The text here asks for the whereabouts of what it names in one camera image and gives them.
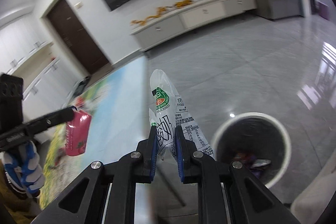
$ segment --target blue and white glove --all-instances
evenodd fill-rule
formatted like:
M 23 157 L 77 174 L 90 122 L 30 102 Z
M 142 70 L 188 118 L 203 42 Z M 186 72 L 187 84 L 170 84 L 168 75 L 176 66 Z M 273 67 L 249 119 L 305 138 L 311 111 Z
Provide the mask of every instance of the blue and white glove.
M 22 166 L 18 165 L 17 159 L 8 152 L 2 154 L 1 160 L 6 171 L 6 176 L 10 186 L 18 193 L 26 193 L 22 185 L 26 186 L 28 192 L 34 196 L 44 185 L 44 175 L 39 165 L 40 156 L 36 152 L 33 142 L 25 144 L 26 160 Z

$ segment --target metal screw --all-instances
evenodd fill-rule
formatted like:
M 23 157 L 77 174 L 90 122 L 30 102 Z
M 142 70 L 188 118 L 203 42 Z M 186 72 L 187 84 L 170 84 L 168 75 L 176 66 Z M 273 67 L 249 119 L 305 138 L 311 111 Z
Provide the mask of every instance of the metal screw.
M 202 158 L 202 157 L 203 157 L 203 153 L 202 153 L 201 151 L 195 151 L 195 152 L 193 153 L 193 156 L 194 156 L 195 158 Z
M 131 158 L 137 159 L 137 158 L 140 158 L 140 156 L 141 156 L 141 153 L 138 151 L 134 151 L 131 153 Z
M 243 167 L 243 165 L 242 165 L 242 163 L 241 163 L 240 161 L 234 161 L 234 162 L 232 163 L 232 166 L 233 166 L 234 168 L 237 168 L 237 169 L 240 169 L 240 168 Z
M 92 164 L 91 164 L 91 168 L 92 169 L 98 169 L 101 167 L 101 163 L 100 161 L 94 161 Z

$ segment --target doorway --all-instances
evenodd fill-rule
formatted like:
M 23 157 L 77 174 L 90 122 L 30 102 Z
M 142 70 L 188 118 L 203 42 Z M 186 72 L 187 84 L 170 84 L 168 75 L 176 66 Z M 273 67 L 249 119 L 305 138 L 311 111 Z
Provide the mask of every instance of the doorway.
M 90 74 L 110 64 L 65 0 L 59 0 L 47 14 L 47 18 Z

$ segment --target white plastic wrapper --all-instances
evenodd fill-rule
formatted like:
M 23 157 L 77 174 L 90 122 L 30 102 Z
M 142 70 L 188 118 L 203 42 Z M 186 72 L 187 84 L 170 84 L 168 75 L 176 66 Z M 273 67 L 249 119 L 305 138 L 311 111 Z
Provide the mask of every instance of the white plastic wrapper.
M 162 70 L 154 70 L 150 79 L 151 90 L 156 90 L 156 126 L 159 156 L 163 156 L 169 149 L 175 157 L 174 133 L 175 127 L 182 126 L 184 137 L 196 144 L 196 148 L 205 154 L 213 156 L 213 150 L 205 139 L 200 127 L 189 114 L 186 106 L 176 88 Z M 151 114 L 150 123 L 154 122 L 154 113 Z

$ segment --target red snack package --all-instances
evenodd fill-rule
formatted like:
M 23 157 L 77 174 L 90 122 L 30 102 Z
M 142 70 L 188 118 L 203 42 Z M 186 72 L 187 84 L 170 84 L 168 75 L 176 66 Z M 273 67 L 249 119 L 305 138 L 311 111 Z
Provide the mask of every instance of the red snack package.
M 78 110 L 75 111 L 73 120 L 67 122 L 65 151 L 68 156 L 78 156 L 85 152 L 91 118 L 90 114 Z

